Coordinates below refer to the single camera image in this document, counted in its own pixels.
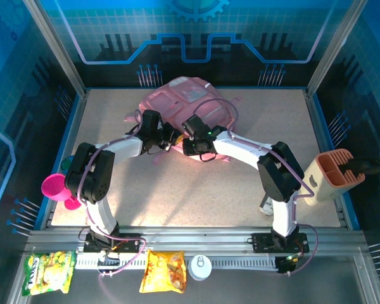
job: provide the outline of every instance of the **table surface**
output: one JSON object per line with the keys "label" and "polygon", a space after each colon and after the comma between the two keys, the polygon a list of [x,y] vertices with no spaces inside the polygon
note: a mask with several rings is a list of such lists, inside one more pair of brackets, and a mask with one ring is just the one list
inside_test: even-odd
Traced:
{"label": "table surface", "polygon": [[[91,90],[77,134],[82,142],[106,143],[132,127],[124,122],[152,89]],[[240,97],[236,133],[261,143],[283,141],[305,170],[319,153],[302,90],[220,89]],[[258,226],[273,218],[258,211],[264,191],[258,172],[245,163],[201,163],[171,151],[157,165],[142,155],[113,169],[108,201],[120,225]],[[333,201],[309,206],[300,200],[297,219],[317,227],[339,227]],[[66,210],[59,202],[51,225],[86,225],[83,208]]]}

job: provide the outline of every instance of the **yellow snack bag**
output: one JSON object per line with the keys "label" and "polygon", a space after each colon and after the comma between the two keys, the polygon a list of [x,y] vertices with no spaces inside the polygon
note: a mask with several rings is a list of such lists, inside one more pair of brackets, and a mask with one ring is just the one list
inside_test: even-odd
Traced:
{"label": "yellow snack bag", "polygon": [[184,293],[186,282],[184,251],[148,251],[140,293]]}

